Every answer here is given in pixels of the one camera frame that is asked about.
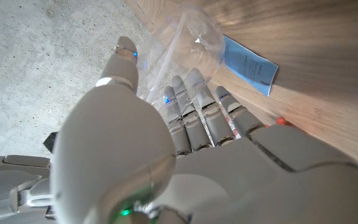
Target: wood grain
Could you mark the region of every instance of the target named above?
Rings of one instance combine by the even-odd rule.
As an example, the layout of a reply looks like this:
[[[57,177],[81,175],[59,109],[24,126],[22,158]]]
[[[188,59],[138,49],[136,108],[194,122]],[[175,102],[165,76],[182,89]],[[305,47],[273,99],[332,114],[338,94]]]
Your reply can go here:
[[[280,66],[270,97],[224,65],[223,85],[267,124],[283,116],[358,159],[358,1],[127,0],[155,31],[181,4],[202,7],[223,33]]]

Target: blue paper label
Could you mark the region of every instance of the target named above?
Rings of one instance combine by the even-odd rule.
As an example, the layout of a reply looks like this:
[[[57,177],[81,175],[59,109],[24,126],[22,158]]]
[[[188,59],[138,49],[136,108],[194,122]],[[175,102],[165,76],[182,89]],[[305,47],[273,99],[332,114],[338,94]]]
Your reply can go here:
[[[224,61],[232,70],[262,94],[269,96],[278,65],[253,53],[234,40],[224,36]]]

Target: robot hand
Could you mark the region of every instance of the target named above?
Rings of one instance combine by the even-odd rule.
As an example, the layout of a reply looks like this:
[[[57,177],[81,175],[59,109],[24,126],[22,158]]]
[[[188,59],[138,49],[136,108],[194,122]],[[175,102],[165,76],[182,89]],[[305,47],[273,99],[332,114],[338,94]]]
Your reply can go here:
[[[358,223],[357,162],[295,128],[266,128],[219,86],[215,94],[241,135],[236,140],[197,69],[190,80],[201,116],[186,107],[188,86],[173,77],[166,125],[135,95],[134,53],[120,38],[97,87],[60,130],[51,179],[58,220]]]

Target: gray concrete surface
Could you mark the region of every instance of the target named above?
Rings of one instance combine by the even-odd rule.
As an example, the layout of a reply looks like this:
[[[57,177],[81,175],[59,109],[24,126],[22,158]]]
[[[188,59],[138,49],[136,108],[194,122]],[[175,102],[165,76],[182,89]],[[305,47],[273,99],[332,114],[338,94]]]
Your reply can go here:
[[[149,35],[124,0],[0,0],[0,156],[42,145],[94,86],[120,35]]]

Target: red object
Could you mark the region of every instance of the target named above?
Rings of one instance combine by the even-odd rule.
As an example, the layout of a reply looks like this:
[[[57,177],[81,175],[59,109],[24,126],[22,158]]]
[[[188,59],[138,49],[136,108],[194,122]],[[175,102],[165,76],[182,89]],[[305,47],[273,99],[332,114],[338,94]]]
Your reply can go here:
[[[278,118],[276,121],[276,124],[285,124],[285,119],[284,118]]]

